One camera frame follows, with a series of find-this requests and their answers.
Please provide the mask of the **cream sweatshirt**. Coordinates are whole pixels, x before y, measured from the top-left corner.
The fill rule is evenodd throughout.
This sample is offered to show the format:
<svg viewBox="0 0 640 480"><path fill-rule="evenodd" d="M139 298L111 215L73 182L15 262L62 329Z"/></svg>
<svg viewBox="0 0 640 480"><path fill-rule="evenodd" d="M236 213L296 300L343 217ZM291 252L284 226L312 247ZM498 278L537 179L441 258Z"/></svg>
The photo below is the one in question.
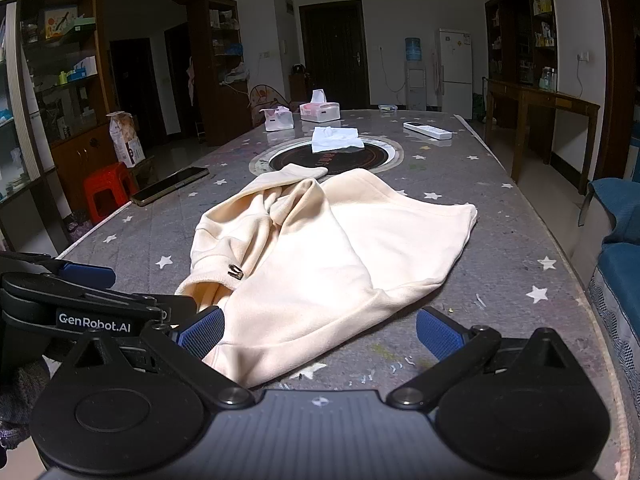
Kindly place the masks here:
<svg viewBox="0 0 640 480"><path fill-rule="evenodd" d="M262 174L195 228L178 293L224 314L204 362L245 387L297 370L442 286L476 219L364 169Z"/></svg>

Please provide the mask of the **red plastic stool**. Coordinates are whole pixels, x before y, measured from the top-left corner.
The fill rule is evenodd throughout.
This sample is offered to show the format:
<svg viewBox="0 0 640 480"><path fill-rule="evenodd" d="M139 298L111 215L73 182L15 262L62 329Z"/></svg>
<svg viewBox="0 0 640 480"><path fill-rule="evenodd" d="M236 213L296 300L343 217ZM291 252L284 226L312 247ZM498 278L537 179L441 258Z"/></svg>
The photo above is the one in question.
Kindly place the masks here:
<svg viewBox="0 0 640 480"><path fill-rule="evenodd" d="M98 224L116 209L129 202L138 186L123 162L93 171L82 182L89 216Z"/></svg>

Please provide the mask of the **dark flat phone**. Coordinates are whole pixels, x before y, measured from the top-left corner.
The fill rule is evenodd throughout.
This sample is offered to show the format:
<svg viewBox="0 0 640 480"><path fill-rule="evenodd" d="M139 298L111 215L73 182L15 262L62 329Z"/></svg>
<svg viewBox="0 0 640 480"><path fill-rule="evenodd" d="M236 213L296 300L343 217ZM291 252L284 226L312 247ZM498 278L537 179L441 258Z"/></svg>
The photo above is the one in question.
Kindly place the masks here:
<svg viewBox="0 0 640 480"><path fill-rule="evenodd" d="M143 207L208 175L209 171L206 167L186 167L134 193L130 200L137 206Z"/></svg>

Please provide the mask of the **printed paper bag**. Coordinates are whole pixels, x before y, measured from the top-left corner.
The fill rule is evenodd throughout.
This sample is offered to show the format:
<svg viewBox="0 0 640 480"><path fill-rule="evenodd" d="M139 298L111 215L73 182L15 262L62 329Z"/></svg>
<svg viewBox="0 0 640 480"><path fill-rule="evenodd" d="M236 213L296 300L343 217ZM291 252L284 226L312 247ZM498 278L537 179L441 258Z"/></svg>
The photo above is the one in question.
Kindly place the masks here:
<svg viewBox="0 0 640 480"><path fill-rule="evenodd" d="M134 128L134 118L126 112L114 112L110 118L110 136L116 156L127 168L136 166L145 159L140 139Z"/></svg>

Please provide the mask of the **blue sofa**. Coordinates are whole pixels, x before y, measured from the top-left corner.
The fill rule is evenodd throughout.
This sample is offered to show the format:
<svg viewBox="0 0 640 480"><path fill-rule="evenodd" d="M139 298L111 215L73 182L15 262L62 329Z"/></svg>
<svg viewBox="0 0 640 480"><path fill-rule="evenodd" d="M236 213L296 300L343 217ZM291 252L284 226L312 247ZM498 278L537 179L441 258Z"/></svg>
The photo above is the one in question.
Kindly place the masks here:
<svg viewBox="0 0 640 480"><path fill-rule="evenodd" d="M629 389L639 394L639 148L622 178L588 184L573 266L612 344Z"/></svg>

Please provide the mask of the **black induction cooktop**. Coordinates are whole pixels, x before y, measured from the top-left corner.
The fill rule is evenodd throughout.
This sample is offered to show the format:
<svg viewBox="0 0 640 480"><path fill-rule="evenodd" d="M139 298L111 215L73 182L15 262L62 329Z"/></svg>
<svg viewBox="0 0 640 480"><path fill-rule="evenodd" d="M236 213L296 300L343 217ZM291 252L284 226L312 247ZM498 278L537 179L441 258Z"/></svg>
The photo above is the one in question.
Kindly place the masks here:
<svg viewBox="0 0 640 480"><path fill-rule="evenodd" d="M314 153L311 140L299 138L268 148L248 164L254 176L283 169L288 164L306 168L326 168L328 177L353 169L365 169L377 174L391 170L404 161L404 149L384 136L364 136L363 148L341 148Z"/></svg>

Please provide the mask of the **white remote control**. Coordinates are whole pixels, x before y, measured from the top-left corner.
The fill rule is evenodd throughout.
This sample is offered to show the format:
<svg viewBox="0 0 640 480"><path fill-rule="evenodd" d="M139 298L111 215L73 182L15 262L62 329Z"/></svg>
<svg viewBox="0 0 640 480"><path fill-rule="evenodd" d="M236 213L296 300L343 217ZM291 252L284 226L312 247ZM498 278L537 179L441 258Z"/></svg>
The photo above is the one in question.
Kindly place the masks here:
<svg viewBox="0 0 640 480"><path fill-rule="evenodd" d="M422 134L422 136L427 136L434 140L446 141L452 139L452 133L442 128L421 124L420 122L404 122L402 125L409 131Z"/></svg>

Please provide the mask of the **white cloth on cooktop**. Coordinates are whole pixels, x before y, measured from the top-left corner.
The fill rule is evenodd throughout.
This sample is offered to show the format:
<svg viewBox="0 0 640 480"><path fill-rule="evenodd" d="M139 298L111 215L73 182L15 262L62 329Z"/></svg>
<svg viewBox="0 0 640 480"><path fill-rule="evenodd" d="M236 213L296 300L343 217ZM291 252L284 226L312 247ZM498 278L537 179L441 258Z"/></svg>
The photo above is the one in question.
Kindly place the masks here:
<svg viewBox="0 0 640 480"><path fill-rule="evenodd" d="M316 153L364 148L357 128L316 127L311 137L311 151Z"/></svg>

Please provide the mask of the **small pink tissue pack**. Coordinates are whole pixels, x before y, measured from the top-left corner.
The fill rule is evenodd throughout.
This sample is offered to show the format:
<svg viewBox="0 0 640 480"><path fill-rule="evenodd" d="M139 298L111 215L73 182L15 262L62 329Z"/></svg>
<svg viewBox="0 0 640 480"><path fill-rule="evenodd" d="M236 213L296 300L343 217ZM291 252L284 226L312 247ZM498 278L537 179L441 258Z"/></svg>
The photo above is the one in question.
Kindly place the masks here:
<svg viewBox="0 0 640 480"><path fill-rule="evenodd" d="M267 132L293 130L295 122L293 113L285 106L263 108L265 130Z"/></svg>

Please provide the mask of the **wooden shelf cabinet left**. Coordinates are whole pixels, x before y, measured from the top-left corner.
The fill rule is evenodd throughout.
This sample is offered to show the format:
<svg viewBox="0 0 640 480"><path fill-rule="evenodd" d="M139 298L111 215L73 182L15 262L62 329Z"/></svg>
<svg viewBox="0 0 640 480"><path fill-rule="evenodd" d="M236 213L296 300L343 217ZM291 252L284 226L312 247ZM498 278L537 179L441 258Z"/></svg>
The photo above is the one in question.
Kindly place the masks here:
<svg viewBox="0 0 640 480"><path fill-rule="evenodd" d="M12 114L47 250L88 211L85 178L114 164L102 0L6 0Z"/></svg>

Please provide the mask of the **dark wooden side table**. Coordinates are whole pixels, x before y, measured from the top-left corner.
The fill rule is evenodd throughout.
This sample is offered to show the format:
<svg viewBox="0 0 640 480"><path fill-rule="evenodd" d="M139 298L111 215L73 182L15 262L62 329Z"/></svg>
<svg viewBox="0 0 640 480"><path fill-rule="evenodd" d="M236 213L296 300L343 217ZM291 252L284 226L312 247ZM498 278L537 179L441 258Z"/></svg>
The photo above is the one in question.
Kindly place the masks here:
<svg viewBox="0 0 640 480"><path fill-rule="evenodd" d="M578 177L571 177L570 183L584 195L587 192L589 171L592 162L594 141L600 106L577 96L535 89L495 79L486 82L486 124L485 143L490 145L494 133L496 104L502 101L514 101L518 106L516 114L515 139L510 177L518 183L524 166L525 144L531 133L541 133L542 140L537 144L544 146L544 161L552 161L553 137L557 112L573 114L587 121L587 140L582 169Z"/></svg>

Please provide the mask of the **pink tissue box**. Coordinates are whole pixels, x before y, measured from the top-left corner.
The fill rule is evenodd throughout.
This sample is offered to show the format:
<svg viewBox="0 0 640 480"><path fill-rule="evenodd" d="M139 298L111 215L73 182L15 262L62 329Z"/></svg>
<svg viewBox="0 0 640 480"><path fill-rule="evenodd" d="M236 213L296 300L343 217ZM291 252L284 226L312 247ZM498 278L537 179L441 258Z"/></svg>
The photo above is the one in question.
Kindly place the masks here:
<svg viewBox="0 0 640 480"><path fill-rule="evenodd" d="M299 115L304 122L335 122L341 118L340 104L328 101L323 89L314 89L311 101L299 105Z"/></svg>

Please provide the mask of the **white refrigerator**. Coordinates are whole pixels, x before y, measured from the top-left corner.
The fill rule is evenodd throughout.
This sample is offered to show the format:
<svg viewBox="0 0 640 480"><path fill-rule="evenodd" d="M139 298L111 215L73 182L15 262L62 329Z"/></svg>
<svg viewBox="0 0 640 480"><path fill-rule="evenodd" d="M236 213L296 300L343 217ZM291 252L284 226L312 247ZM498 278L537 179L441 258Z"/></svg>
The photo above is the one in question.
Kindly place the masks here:
<svg viewBox="0 0 640 480"><path fill-rule="evenodd" d="M472 117L473 51L468 32L440 28L436 34L437 99L443 113Z"/></svg>

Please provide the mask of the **dark door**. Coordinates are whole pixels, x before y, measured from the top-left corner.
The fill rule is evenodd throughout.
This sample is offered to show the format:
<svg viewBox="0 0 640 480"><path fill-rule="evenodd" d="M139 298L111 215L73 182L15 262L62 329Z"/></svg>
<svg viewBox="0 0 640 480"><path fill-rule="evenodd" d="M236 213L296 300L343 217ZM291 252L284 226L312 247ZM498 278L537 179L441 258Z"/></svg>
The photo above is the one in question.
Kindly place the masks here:
<svg viewBox="0 0 640 480"><path fill-rule="evenodd" d="M315 89L342 110L370 105L362 2L343 0L298 8L304 62Z"/></svg>

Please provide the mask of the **dark wall shelf right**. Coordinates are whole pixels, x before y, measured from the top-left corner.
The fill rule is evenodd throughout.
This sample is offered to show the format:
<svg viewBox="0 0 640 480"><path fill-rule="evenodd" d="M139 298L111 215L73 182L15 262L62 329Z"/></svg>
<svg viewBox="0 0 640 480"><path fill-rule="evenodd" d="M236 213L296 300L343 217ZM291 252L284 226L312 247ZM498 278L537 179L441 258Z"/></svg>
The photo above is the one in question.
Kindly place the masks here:
<svg viewBox="0 0 640 480"><path fill-rule="evenodd" d="M489 78L534 88L556 81L554 0L488 0L485 14Z"/></svg>

